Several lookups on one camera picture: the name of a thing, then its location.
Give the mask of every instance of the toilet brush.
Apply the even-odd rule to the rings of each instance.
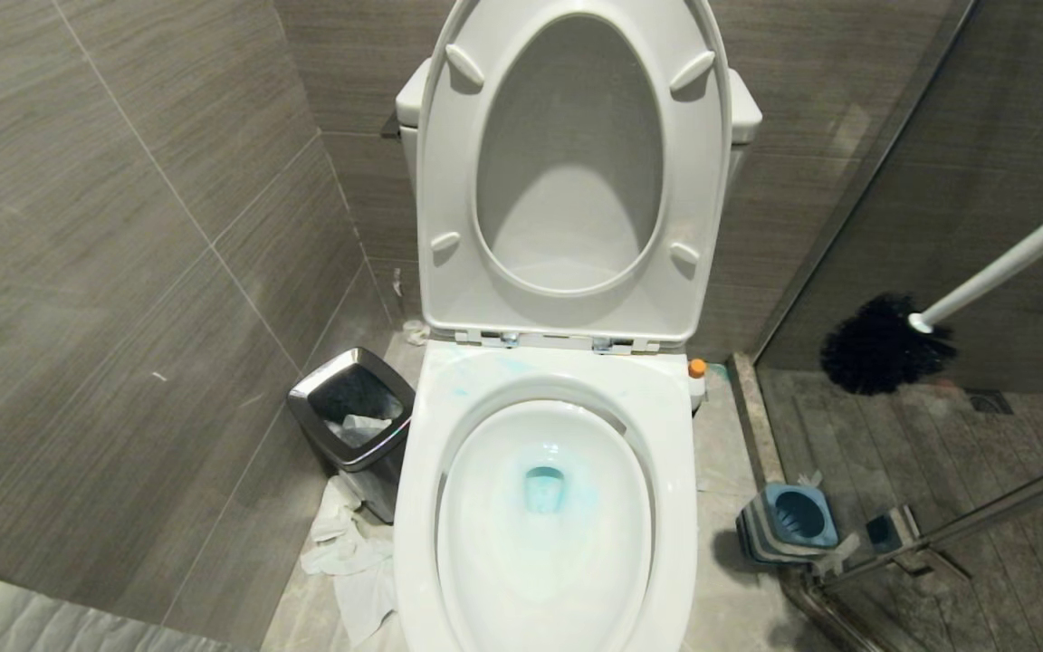
[[[951,330],[938,323],[1042,257],[1040,225],[923,312],[903,294],[880,294],[828,334],[820,365],[828,379],[854,394],[891,393],[899,385],[935,375],[956,356],[955,347],[945,341]]]

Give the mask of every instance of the trash can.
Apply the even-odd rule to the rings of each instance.
[[[364,347],[329,360],[289,392],[289,409],[308,441],[386,524],[393,523],[415,396]]]

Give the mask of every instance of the white toilet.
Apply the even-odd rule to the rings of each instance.
[[[725,62],[704,0],[458,0],[398,96],[435,330],[394,528],[414,652],[682,644],[680,347],[761,121]]]

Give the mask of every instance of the blue stain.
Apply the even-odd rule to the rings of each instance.
[[[535,466],[525,475],[525,507],[534,514],[554,514],[562,508],[566,478],[550,466]]]
[[[533,368],[532,364],[527,364],[522,362],[522,360],[510,360],[509,358],[501,358],[502,366],[509,368],[514,375],[522,375],[523,371],[529,371]]]

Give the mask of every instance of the toilet lid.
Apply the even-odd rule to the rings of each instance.
[[[514,404],[461,444],[437,537],[461,649],[616,651],[649,577],[646,479],[603,417],[558,401]]]
[[[460,0],[418,141],[431,325],[688,338],[724,202],[727,88],[706,3]]]

